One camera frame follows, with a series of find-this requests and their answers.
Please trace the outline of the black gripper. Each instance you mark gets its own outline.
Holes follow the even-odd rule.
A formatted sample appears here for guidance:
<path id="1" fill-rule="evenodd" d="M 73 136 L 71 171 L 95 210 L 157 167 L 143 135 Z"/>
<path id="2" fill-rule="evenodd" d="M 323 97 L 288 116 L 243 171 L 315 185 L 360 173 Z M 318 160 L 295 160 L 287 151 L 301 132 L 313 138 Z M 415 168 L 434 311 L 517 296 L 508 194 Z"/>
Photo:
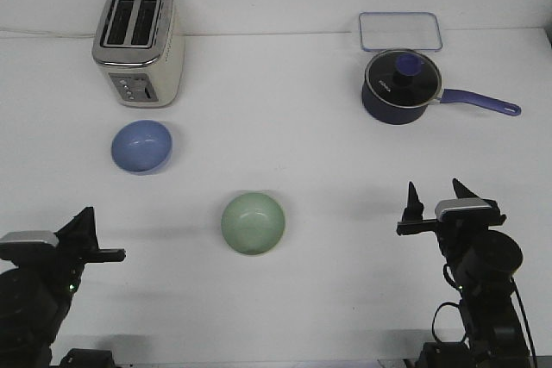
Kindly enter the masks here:
<path id="1" fill-rule="evenodd" d="M 126 259 L 124 249 L 96 249 L 96 223 L 93 207 L 85 207 L 62 229 L 54 233 L 61 253 L 55 260 L 58 282 L 77 282 L 87 264 L 119 263 Z"/>
<path id="2" fill-rule="evenodd" d="M 489 202 L 473 193 L 459 179 L 452 179 L 456 197 L 465 203 L 488 204 Z M 437 219 L 423 218 L 423 203 L 417 194 L 414 183 L 409 182 L 406 207 L 403 220 L 397 224 L 398 235 L 414 235 L 431 232 L 436 235 L 442 252 L 466 250 L 476 235 L 488 231 L 490 227 L 502 226 L 507 218 L 505 214 L 490 217 L 454 218 L 452 221 L 440 222 Z"/>

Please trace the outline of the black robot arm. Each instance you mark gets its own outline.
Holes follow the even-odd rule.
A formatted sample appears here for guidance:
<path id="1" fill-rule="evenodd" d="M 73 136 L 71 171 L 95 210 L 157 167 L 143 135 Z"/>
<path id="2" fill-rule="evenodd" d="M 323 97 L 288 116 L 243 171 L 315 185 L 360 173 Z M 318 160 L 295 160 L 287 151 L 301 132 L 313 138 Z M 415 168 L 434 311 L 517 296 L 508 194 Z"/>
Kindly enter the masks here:
<path id="1" fill-rule="evenodd" d="M 1 365 L 48 367 L 51 346 L 86 265 L 117 263 L 122 249 L 103 249 L 95 212 L 86 207 L 56 232 L 9 232 L 1 239 L 1 259 L 13 267 L 1 275 Z"/>
<path id="2" fill-rule="evenodd" d="M 538 360 L 514 274 L 523 263 L 518 243 L 498 230 L 506 220 L 492 199 L 475 195 L 458 179 L 455 198 L 440 201 L 435 218 L 423 218 L 415 186 L 408 188 L 399 235 L 431 232 L 445 258 L 442 273 L 458 292 L 454 307 L 464 334 L 423 344 L 415 367 L 536 367 Z"/>

